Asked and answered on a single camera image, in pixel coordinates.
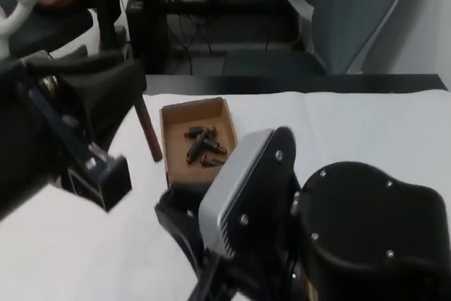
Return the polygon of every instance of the black motor housing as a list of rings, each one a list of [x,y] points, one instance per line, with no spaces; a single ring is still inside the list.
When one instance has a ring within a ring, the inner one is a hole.
[[[446,209],[436,191],[343,162],[306,182],[299,210],[314,299],[450,300]]]

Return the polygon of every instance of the wooden handle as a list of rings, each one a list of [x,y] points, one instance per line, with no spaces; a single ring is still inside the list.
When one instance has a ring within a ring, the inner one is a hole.
[[[149,112],[141,95],[135,102],[135,109],[140,120],[142,130],[144,131],[144,135],[146,136],[150,152],[152,153],[152,158],[154,158],[155,162],[159,162],[163,159],[163,153],[161,152],[161,147],[158,143],[158,139],[156,138],[154,126],[152,125]]]

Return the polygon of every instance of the black desk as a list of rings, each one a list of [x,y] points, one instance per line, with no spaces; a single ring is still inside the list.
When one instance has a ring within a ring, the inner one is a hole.
[[[412,93],[447,90],[438,75],[325,75],[299,79],[148,75],[145,94],[270,94],[279,92]]]

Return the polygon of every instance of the white table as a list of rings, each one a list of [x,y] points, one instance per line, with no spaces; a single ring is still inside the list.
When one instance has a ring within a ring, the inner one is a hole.
[[[146,98],[158,136],[161,106],[191,99]],[[253,130],[292,128],[301,184],[326,164],[363,161],[436,189],[451,206],[447,92],[227,99],[238,140]],[[166,189],[164,164],[152,162],[133,110],[111,153],[127,157],[133,191],[110,214],[49,186],[0,223],[0,300],[186,300],[195,276],[154,213]]]

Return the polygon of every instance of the cardboard tray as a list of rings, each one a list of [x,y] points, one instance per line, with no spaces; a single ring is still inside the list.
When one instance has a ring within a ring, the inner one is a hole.
[[[202,155],[226,161],[237,144],[227,101],[219,97],[165,106],[160,110],[160,119],[168,187],[172,183],[212,182],[221,167],[202,167],[200,164]],[[186,138],[183,133],[189,127],[212,125],[217,129],[215,140],[227,149],[228,154],[214,154],[204,150],[198,160],[187,164],[186,154],[194,140]]]

